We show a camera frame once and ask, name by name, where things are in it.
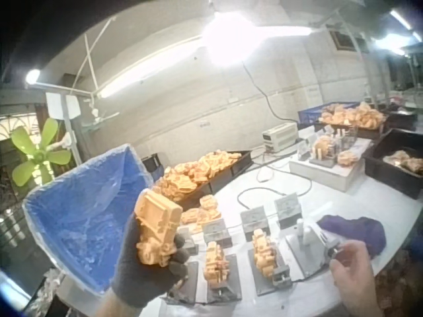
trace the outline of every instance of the fan blade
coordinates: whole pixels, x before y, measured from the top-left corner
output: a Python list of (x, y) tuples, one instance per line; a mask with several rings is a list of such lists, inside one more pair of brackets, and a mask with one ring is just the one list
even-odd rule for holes
[(34, 172), (35, 164), (28, 160), (15, 167), (12, 171), (12, 179), (17, 186), (21, 187), (31, 178), (32, 172)]
[(41, 183), (43, 185), (52, 181), (52, 176), (48, 172), (48, 169), (47, 169), (47, 166), (46, 165), (40, 164), (40, 173), (41, 173)]
[(11, 139), (13, 144), (25, 154), (33, 155), (36, 147), (29, 138), (24, 127), (18, 127), (12, 131)]
[(41, 133), (41, 142), (40, 142), (40, 148), (45, 149), (47, 145), (52, 142), (52, 139), (56, 135), (59, 129), (59, 124), (55, 119), (48, 118), (46, 120), (46, 123), (44, 124), (44, 127), (42, 129)]
[(71, 152), (68, 150), (47, 152), (47, 160), (59, 165), (66, 165), (71, 160)]

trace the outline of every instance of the window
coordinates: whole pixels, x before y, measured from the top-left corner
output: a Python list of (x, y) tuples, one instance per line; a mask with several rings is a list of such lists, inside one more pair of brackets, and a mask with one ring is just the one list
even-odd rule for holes
[[(330, 36), (332, 36), (333, 42), (335, 43), (336, 49), (338, 51), (350, 51), (350, 52), (356, 51), (354, 44), (352, 43), (349, 35), (343, 34), (339, 31), (333, 31), (333, 30), (329, 30), (329, 33), (330, 33)], [(363, 38), (356, 37), (356, 41), (362, 53), (369, 53), (369, 48)]]

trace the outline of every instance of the blue bin liner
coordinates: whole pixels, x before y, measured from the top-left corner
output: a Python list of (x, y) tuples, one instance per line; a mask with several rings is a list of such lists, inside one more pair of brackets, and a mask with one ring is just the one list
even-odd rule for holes
[(153, 180), (123, 145), (92, 158), (24, 200), (28, 225), (55, 264), (102, 294), (114, 273), (126, 221)]
[(310, 109), (298, 111), (298, 118), (300, 123), (314, 123), (316, 122), (321, 114), (322, 109), (326, 106), (330, 106), (331, 104), (343, 104), (344, 108), (355, 108), (360, 105), (359, 102), (355, 101), (334, 101), (329, 102), (328, 104), (322, 104), (321, 106), (313, 107)]

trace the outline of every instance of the hand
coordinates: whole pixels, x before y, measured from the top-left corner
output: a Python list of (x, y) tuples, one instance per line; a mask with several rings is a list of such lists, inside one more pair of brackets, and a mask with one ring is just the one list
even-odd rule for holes
[(186, 277), (188, 270), (184, 263), (190, 256), (188, 251), (182, 249), (185, 240), (177, 234), (174, 243), (178, 250), (172, 255), (169, 266), (144, 265), (138, 258), (136, 247), (140, 236), (139, 223), (131, 215), (112, 280), (112, 289), (128, 305), (141, 308)]
[(377, 305), (375, 278), (367, 248), (361, 241), (341, 245), (337, 260), (329, 263), (342, 302), (357, 317), (383, 316)]

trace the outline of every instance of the white table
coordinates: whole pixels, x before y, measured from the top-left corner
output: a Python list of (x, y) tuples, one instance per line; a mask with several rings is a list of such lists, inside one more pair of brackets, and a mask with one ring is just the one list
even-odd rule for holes
[[(311, 129), (305, 129), (301, 131), (300, 136), (306, 137), (312, 132)], [(293, 149), (286, 149), (278, 154), (292, 151)], [(260, 154), (260, 149), (254, 151), (253, 156), (257, 154)], [(261, 163), (261, 157), (258, 157), (257, 161)], [(272, 166), (283, 166), (281, 170), (288, 171), (288, 161), (289, 158), (285, 158), (273, 163)], [(245, 208), (238, 204), (237, 196), (245, 189), (263, 186), (285, 194), (292, 192), (300, 194), (309, 186), (307, 180), (279, 172), (274, 172), (271, 180), (260, 184), (256, 181), (257, 172), (258, 170), (253, 170), (241, 175), (215, 195), (227, 227), (241, 223), (239, 214)], [(271, 173), (272, 170), (264, 167), (260, 173), (260, 179), (270, 177)], [(277, 194), (257, 190), (246, 193), (241, 200), (250, 208), (264, 205), (266, 214), (271, 215), (276, 212), (273, 201), (277, 198), (279, 198)], [(420, 197), (418, 200), (413, 200), (393, 188), (367, 177), (362, 171), (346, 193), (313, 182), (312, 190), (307, 195), (300, 197), (299, 201), (303, 209), (303, 217), (313, 221), (319, 220), (323, 215), (340, 215), (346, 219), (357, 219), (364, 216), (380, 221), (385, 228), (387, 246), (382, 254), (372, 262), (375, 273), (378, 273), (402, 246), (420, 214), (423, 199)], [(278, 247), (291, 268), (291, 278), (293, 280), (303, 278), (301, 270), (284, 240), (284, 236), (291, 233), (292, 229), (280, 231), (276, 225), (276, 217), (270, 217), (269, 223), (272, 238), (279, 241)], [(247, 250), (251, 248), (251, 245), (245, 242), (241, 227), (233, 228), (229, 232), (233, 237), (234, 247), (225, 249), (225, 253), (236, 253), (237, 255), (242, 301), (225, 306), (185, 308), (182, 306), (166, 307), (160, 299), (156, 299), (148, 305), (141, 316), (316, 316), (329, 311), (340, 303), (338, 291), (328, 271), (304, 283), (295, 284), (290, 289), (257, 297), (247, 258)], [(202, 240), (202, 234), (194, 235), (194, 240), (200, 244), (200, 254), (192, 258), (192, 260), (200, 262), (196, 300), (204, 302), (206, 301), (206, 282), (202, 276), (202, 263), (205, 258), (206, 245)], [(58, 295), (69, 306), (75, 307), (88, 316), (92, 316), (98, 306), (98, 298), (81, 293), (78, 286), (69, 279), (65, 280)]]

